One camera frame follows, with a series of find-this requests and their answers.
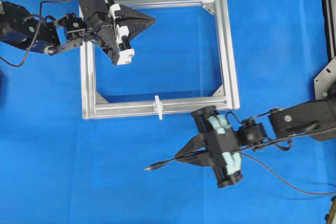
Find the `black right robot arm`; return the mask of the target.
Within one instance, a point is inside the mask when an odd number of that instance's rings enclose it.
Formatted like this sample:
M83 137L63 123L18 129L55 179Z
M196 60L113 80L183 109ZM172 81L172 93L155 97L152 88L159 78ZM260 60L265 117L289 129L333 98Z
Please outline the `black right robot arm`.
M287 109L266 112L276 135L270 139L256 117L240 121L234 130L216 106L192 112L199 133L191 138L173 157L174 160L213 169L219 188L234 185L241 173L244 150L259 150L275 145L287 151L292 138L311 136L323 142L335 138L335 60L332 59L314 79L316 99Z

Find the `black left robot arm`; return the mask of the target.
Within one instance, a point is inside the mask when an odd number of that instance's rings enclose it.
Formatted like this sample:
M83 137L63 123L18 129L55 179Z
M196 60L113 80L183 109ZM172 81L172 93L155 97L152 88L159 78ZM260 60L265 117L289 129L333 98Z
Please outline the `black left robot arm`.
M114 0L78 0L82 16L56 19L31 14L25 7L1 2L1 42L26 53L56 55L85 42L98 45L113 65L126 65L135 52L131 40L155 23L155 18Z

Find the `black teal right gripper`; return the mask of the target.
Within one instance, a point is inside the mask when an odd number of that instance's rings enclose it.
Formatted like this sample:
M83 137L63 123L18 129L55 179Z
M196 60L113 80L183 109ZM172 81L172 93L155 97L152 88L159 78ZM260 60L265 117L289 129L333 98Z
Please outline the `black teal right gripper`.
M216 106L206 106L191 113L199 134L192 137L174 157L176 161L201 167L212 167L217 187L235 185L243 178L239 142L228 122Z

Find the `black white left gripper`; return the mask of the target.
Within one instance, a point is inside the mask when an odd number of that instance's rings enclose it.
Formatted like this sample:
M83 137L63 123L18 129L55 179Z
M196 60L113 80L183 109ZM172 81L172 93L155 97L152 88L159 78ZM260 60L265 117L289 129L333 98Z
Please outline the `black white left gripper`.
M79 6L89 26L88 39L117 66L132 62L135 52L129 41L155 24L154 17L113 0L79 0Z

